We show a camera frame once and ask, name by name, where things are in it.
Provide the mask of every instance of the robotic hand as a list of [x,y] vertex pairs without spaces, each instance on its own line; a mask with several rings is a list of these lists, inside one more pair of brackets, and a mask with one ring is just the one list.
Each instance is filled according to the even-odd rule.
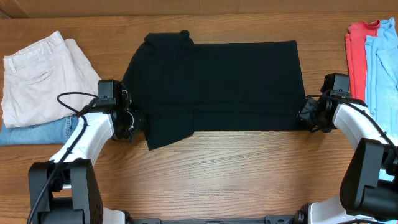
[[[120,82],[100,81],[97,99],[80,112],[79,124],[68,142],[49,161],[36,162],[30,168],[32,211],[28,224],[30,220],[33,224],[336,224],[398,219],[398,142],[370,118],[362,101],[349,98],[348,88],[347,75],[327,75],[322,95],[307,96],[297,115],[311,132],[342,130],[356,149],[340,196],[306,204],[295,215],[268,215],[262,220],[163,221],[132,220],[126,212],[103,207],[93,171],[102,147],[114,136],[132,139],[147,120]],[[72,188],[72,197],[53,197],[52,192],[65,188]]]

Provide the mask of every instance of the stack of folded fabric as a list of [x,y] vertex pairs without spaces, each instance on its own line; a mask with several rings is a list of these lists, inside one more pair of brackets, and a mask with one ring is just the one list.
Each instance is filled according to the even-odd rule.
[[[98,80],[75,40],[57,31],[4,58],[3,124],[0,145],[65,143],[77,116],[57,101],[69,91],[97,94]],[[66,95],[62,101],[81,110],[91,101]]]
[[395,20],[357,22],[346,34],[351,95],[380,127],[398,138],[398,36]]

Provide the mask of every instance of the white fabric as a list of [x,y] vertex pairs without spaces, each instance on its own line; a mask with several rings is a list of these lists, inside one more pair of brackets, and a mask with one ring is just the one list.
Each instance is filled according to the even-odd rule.
[[[4,58],[4,96],[1,102],[7,128],[55,121],[73,114],[57,101],[69,91],[97,94],[100,79],[73,39],[56,31]],[[81,110],[92,97],[62,96],[67,105]]]

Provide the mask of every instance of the light blue cloth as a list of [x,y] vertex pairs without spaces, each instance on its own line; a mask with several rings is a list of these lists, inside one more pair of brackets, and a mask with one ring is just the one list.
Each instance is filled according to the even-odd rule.
[[395,51],[397,45],[394,18],[381,21],[377,37],[367,36],[365,42],[368,65],[365,103],[372,118],[395,138],[398,137],[398,74],[394,71],[398,60]]
[[3,123],[0,145],[64,144],[76,129],[77,124],[78,118],[76,115],[23,128],[6,128]]

